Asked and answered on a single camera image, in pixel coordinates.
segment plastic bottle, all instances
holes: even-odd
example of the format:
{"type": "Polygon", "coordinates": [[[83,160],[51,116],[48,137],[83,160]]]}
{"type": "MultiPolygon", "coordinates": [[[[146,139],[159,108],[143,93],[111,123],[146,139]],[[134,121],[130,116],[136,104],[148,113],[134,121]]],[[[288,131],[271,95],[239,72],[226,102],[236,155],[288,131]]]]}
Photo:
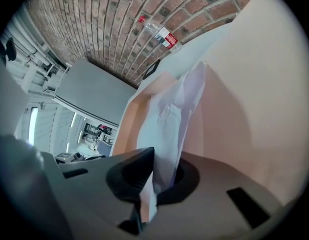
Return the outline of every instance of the plastic bottle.
{"type": "Polygon", "coordinates": [[[144,23],[146,30],[152,34],[161,44],[163,44],[170,52],[176,53],[182,48],[182,44],[159,22],[153,19],[147,19],[141,16],[138,22],[144,23]]]}

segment bottle label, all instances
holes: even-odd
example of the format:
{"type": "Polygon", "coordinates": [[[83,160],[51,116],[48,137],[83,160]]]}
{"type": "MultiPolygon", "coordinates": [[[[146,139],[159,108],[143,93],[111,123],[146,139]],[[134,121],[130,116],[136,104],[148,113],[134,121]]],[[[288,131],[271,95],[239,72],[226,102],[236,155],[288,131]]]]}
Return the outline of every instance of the bottle label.
{"type": "Polygon", "coordinates": [[[174,37],[173,34],[169,32],[168,29],[163,27],[155,36],[155,39],[157,39],[161,44],[163,44],[165,47],[170,50],[172,47],[175,46],[175,44],[178,42],[178,40],[174,37]]]}

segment brick wall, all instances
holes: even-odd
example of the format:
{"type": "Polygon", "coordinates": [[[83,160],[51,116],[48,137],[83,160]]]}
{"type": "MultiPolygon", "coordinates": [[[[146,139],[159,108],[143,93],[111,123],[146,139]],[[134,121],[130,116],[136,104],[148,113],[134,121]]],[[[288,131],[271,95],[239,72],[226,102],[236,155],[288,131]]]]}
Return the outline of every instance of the brick wall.
{"type": "Polygon", "coordinates": [[[85,58],[137,87],[170,52],[138,22],[164,24],[182,43],[231,22],[249,0],[28,0],[29,13],[64,60],[85,58]]]}

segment red bottle cap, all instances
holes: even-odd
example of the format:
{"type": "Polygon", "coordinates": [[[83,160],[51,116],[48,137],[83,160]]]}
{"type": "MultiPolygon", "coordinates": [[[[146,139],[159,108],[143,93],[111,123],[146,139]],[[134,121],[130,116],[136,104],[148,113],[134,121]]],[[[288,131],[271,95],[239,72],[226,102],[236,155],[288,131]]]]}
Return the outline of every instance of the red bottle cap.
{"type": "Polygon", "coordinates": [[[142,23],[146,21],[146,17],[145,16],[140,16],[140,18],[138,19],[138,22],[142,23]]]}

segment black rectangular slot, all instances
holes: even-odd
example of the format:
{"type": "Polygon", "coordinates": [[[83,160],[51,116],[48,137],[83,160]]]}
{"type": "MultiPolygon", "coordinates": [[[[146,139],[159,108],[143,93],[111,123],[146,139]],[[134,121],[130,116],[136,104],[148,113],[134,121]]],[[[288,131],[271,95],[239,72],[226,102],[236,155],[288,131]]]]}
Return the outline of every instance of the black rectangular slot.
{"type": "Polygon", "coordinates": [[[69,179],[69,178],[72,178],[72,177],[75,177],[75,176],[78,176],[78,175],[82,175],[82,174],[87,174],[87,173],[88,173],[87,169],[81,168],[81,169],[66,171],[66,172],[63,173],[63,176],[66,179],[69,179]]]}
{"type": "Polygon", "coordinates": [[[241,187],[226,193],[253,229],[269,219],[270,216],[241,187]]]}

